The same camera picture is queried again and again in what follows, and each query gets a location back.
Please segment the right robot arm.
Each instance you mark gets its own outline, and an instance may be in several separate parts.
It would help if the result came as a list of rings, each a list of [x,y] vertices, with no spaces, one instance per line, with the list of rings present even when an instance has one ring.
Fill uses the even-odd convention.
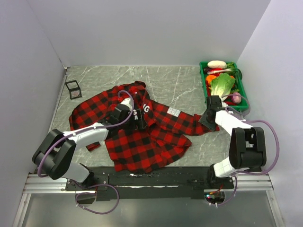
[[[215,189],[237,170],[256,169],[266,164],[265,134],[262,128],[253,127],[228,113],[219,96],[208,96],[206,106],[199,122],[211,131],[221,126],[231,136],[228,157],[212,164],[207,172],[207,183]]]

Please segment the red black plaid shirt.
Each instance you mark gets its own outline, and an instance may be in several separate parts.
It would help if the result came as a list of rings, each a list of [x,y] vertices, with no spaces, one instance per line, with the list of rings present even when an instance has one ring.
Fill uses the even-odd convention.
[[[126,94],[134,100],[136,110],[143,110],[145,129],[121,129],[117,135],[105,140],[110,159],[116,172],[123,170],[132,173],[149,173],[165,167],[183,157],[192,142],[187,136],[200,136],[210,132],[199,120],[200,115],[172,110],[169,106],[152,100],[146,84],[135,81],[131,84],[114,86],[74,108],[69,124],[77,130],[103,120],[117,106]]]

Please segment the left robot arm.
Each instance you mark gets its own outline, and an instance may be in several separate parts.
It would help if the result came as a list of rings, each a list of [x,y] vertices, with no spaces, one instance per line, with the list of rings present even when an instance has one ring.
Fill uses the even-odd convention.
[[[129,104],[118,104],[104,119],[82,129],[61,132],[50,131],[32,157],[40,177],[53,180],[61,177],[76,181],[88,190],[93,186],[94,173],[85,165],[72,161],[76,150],[115,137],[119,130],[144,129],[144,109]]]

